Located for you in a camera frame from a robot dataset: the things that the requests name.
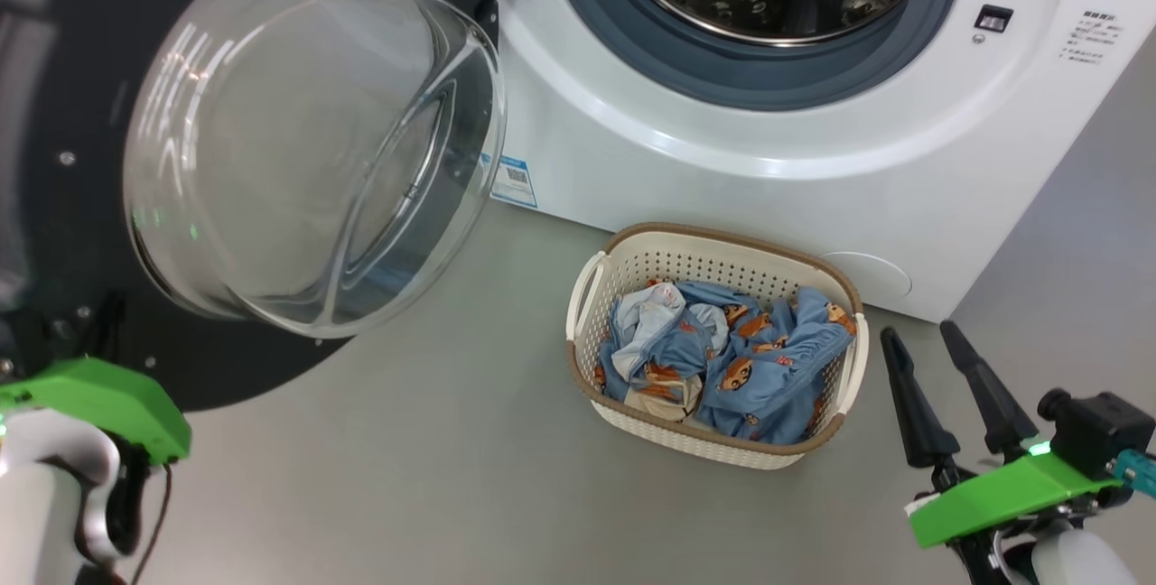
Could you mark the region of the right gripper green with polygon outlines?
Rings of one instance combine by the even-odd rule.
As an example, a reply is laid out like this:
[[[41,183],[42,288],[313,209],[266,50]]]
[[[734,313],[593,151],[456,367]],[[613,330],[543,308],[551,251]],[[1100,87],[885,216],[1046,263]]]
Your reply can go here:
[[[1075,585],[1075,568],[1064,560],[1103,551],[1085,534],[1085,520],[1126,502],[1131,489],[1119,479],[1085,477],[1052,452],[1028,453],[1023,443],[1038,436],[1032,419],[957,323],[943,320],[938,329],[971,388],[986,449],[1011,462],[978,474],[954,461],[958,440],[929,407],[907,346],[892,327],[881,329],[907,465],[932,469],[932,489],[907,505],[916,543],[951,551],[970,585]]]

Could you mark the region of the blue cartoon garment pale lining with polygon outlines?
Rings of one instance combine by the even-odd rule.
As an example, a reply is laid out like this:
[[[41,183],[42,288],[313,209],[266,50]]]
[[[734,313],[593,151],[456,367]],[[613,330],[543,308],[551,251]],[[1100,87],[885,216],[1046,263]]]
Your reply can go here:
[[[728,347],[722,308],[649,281],[612,302],[608,323],[593,369],[603,397],[670,423],[691,419],[709,368]]]

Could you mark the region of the white front-load washing machine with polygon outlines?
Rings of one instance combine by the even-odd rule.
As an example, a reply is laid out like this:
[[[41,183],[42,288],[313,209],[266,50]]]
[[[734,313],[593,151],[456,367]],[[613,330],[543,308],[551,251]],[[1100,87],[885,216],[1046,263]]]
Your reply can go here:
[[[965,297],[1156,31],[1156,0],[907,0],[769,47],[651,0],[497,5],[504,154],[536,212],[773,242],[921,320]]]

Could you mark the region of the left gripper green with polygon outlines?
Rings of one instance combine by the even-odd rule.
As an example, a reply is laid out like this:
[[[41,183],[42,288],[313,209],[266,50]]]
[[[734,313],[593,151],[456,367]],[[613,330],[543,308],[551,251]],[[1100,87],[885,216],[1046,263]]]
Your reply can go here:
[[[144,449],[153,465],[190,457],[191,427],[151,376],[106,360],[62,360],[22,382],[0,385],[0,416],[49,409]]]

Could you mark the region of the blue energy label sticker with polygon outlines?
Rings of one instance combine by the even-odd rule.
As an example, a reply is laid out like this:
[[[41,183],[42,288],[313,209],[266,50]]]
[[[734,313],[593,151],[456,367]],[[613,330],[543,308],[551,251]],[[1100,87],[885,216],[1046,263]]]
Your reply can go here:
[[[538,210],[536,191],[533,187],[526,162],[503,154],[497,162],[497,175],[495,175],[492,183],[491,197],[507,202],[507,205]]]

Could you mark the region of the cream perforated laundry basket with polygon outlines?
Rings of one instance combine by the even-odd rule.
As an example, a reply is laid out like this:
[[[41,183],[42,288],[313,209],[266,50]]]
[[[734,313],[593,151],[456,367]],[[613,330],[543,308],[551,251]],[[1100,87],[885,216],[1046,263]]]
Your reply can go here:
[[[855,340],[823,372],[823,401],[808,437],[791,445],[734,440],[698,424],[696,413],[683,423],[673,423],[603,397],[593,369],[610,333],[612,302],[621,294],[643,289],[649,281],[727,286],[762,306],[791,296],[798,286],[813,286],[842,305],[854,318]],[[862,299],[833,265],[748,237],[665,223],[624,228],[590,257],[566,305],[565,339],[575,383],[603,421],[665,449],[758,471],[784,469],[833,438],[862,386],[870,351]]]

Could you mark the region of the grey washing machine door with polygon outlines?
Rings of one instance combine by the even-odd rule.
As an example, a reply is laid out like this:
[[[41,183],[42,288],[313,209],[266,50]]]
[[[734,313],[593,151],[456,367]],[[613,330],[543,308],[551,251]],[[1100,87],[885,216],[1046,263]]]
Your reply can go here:
[[[402,312],[488,202],[496,39],[495,0],[0,0],[0,384],[218,409]]]

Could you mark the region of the blue cartoon print garment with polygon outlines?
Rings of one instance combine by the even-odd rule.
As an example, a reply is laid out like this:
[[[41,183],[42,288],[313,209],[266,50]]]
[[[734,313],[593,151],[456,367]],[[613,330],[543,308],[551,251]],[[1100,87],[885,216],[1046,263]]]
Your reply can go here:
[[[725,346],[710,360],[698,424],[734,440],[805,440],[825,399],[825,369],[855,340],[855,321],[813,286],[762,306],[727,286],[677,284],[688,304],[722,311]]]

